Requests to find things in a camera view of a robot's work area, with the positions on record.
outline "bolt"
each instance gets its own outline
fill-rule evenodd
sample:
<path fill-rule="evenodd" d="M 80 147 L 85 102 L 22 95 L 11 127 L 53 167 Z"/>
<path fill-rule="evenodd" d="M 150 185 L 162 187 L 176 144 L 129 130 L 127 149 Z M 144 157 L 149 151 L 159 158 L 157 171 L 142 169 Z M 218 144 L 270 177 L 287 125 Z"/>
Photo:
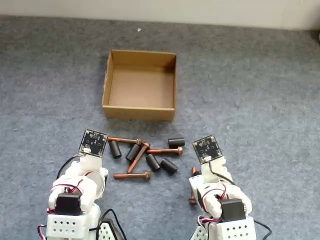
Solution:
<path fill-rule="evenodd" d="M 128 143 L 128 144 L 137 144 L 137 145 L 141 145 L 141 144 L 142 144 L 142 140 L 141 140 L 140 138 L 137 138 L 137 139 L 128 139 L 128 138 L 108 136 L 108 139 L 107 139 L 107 140 L 108 140 L 109 142 L 110 142 L 110 141 L 117 141 L 117 142 Z"/>
<path fill-rule="evenodd" d="M 196 173 L 197 169 L 195 167 L 192 168 L 191 170 L 191 173 L 192 173 L 192 176 Z M 191 189 L 191 197 L 189 198 L 189 204 L 190 205 L 196 205 L 197 204 L 197 200 L 195 198 L 195 195 L 194 195 L 194 191 Z"/>
<path fill-rule="evenodd" d="M 131 163 L 128 171 L 126 171 L 128 174 L 132 173 L 132 171 L 134 170 L 134 168 L 136 167 L 137 163 L 139 162 L 139 160 L 141 159 L 142 155 L 145 153 L 145 151 L 147 149 L 150 148 L 150 143 L 148 142 L 143 142 L 142 143 L 142 147 L 140 149 L 140 151 L 138 152 L 138 154 L 136 155 L 135 159 L 133 160 L 133 162 Z"/>
<path fill-rule="evenodd" d="M 147 179 L 151 178 L 151 173 L 146 171 L 145 173 L 116 173 L 113 175 L 115 179 Z"/>
<path fill-rule="evenodd" d="M 168 148 L 168 149 L 149 149 L 148 154 L 178 154 L 181 155 L 184 149 L 182 147 L 178 148 Z"/>

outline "white wall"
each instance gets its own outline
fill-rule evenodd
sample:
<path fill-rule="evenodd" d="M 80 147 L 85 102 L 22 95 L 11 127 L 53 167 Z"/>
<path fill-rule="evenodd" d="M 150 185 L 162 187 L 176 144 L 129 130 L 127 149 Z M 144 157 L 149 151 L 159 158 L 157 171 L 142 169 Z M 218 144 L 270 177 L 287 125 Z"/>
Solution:
<path fill-rule="evenodd" d="M 320 0 L 0 0 L 0 14 L 320 30 Z"/>

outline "bolt head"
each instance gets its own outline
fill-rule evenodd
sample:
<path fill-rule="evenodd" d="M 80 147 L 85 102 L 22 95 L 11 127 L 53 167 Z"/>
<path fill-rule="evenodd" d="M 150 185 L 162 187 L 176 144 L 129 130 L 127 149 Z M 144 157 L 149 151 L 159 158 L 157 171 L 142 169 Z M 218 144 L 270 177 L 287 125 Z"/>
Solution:
<path fill-rule="evenodd" d="M 179 146 L 177 153 L 178 153 L 179 155 L 181 155 L 183 152 L 184 152 L 184 149 L 183 149 L 181 146 Z"/>
<path fill-rule="evenodd" d="M 150 148 L 150 143 L 149 142 L 143 142 L 143 145 L 145 145 L 148 149 Z"/>
<path fill-rule="evenodd" d="M 140 138 L 138 138 L 138 139 L 136 140 L 136 144 L 137 144 L 137 145 L 141 145 L 141 144 L 142 144 L 142 140 L 141 140 Z"/>
<path fill-rule="evenodd" d="M 145 172 L 145 179 L 150 179 L 151 178 L 151 172 L 149 172 L 149 171 L 146 171 Z"/>
<path fill-rule="evenodd" d="M 196 205 L 197 204 L 197 200 L 195 198 L 189 198 L 189 204 L 190 205 Z"/>

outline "black cylinder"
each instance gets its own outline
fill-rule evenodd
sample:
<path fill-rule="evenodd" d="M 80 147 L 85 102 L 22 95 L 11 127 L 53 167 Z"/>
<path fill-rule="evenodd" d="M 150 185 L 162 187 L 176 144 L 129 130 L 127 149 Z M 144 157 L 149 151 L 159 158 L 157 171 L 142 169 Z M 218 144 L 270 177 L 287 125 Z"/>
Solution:
<path fill-rule="evenodd" d="M 169 138 L 168 145 L 169 145 L 169 148 L 171 149 L 182 147 L 185 145 L 185 139 L 183 137 Z"/>
<path fill-rule="evenodd" d="M 121 151 L 120 151 L 118 142 L 117 141 L 110 141 L 109 142 L 109 146 L 110 146 L 110 150 L 111 150 L 112 156 L 115 159 L 120 158 L 121 157 Z"/>
<path fill-rule="evenodd" d="M 127 159 L 129 162 L 132 162 L 136 158 L 140 149 L 141 149 L 141 147 L 139 145 L 134 144 L 132 146 L 132 148 L 130 149 L 130 151 L 128 152 L 128 154 L 125 156 L 125 159 Z"/>
<path fill-rule="evenodd" d="M 171 161 L 168 159 L 163 159 L 162 162 L 160 163 L 161 167 L 166 170 L 169 174 L 174 174 L 178 167 L 174 165 Z"/>
<path fill-rule="evenodd" d="M 145 160 L 146 160 L 146 163 L 149 165 L 149 167 L 152 169 L 152 171 L 156 172 L 160 170 L 160 165 L 153 154 L 148 154 L 145 157 Z"/>

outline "red wire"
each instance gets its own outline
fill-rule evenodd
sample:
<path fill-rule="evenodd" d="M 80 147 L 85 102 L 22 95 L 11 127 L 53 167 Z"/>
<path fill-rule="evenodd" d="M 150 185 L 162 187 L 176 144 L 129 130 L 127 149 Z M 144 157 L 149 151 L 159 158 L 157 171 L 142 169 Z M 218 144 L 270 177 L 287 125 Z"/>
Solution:
<path fill-rule="evenodd" d="M 40 236 L 40 238 L 41 238 L 42 240 L 46 240 L 46 237 L 45 237 L 45 235 L 42 233 L 41 228 L 45 228 L 46 226 L 47 226 L 47 225 L 41 224 L 41 225 L 39 225 L 38 228 L 37 228 L 38 234 L 39 234 L 39 236 Z"/>
<path fill-rule="evenodd" d="M 83 181 L 83 179 L 81 179 L 78 184 L 76 185 L 76 187 L 74 187 L 72 190 L 71 190 L 71 193 L 73 193 L 76 189 L 79 189 L 79 184 Z"/>
<path fill-rule="evenodd" d="M 226 187 L 226 185 L 224 185 L 224 184 L 222 184 L 222 185 L 224 186 L 224 192 L 223 192 L 223 194 L 221 195 L 219 201 L 221 201 L 221 200 L 224 199 L 224 197 L 226 196 L 226 192 L 227 192 L 227 187 Z"/>
<path fill-rule="evenodd" d="M 47 212 L 48 214 L 53 214 L 53 213 L 55 212 L 55 210 L 48 207 L 48 208 L 46 209 L 46 212 Z"/>
<path fill-rule="evenodd" d="M 208 193 L 210 193 L 210 192 L 212 192 L 212 191 L 215 191 L 215 190 L 220 190 L 220 191 L 223 191 L 222 189 L 220 189 L 220 188 L 214 188 L 214 189 L 210 189 L 209 191 L 207 191 L 203 196 L 202 196 L 202 198 L 201 198 L 201 202 L 202 202 L 202 205 L 203 205 L 203 210 L 207 213 L 207 209 L 206 209 L 206 205 L 205 205 L 205 203 L 204 203 L 204 198 L 205 198 L 205 196 L 208 194 Z"/>
<path fill-rule="evenodd" d="M 53 189 L 53 188 L 55 188 L 55 187 L 58 187 L 58 186 L 73 187 L 73 188 L 77 189 L 77 190 L 82 194 L 82 192 L 80 191 L 80 189 L 79 189 L 77 186 L 72 185 L 72 184 L 57 184 L 57 185 L 54 185 L 51 189 Z"/>

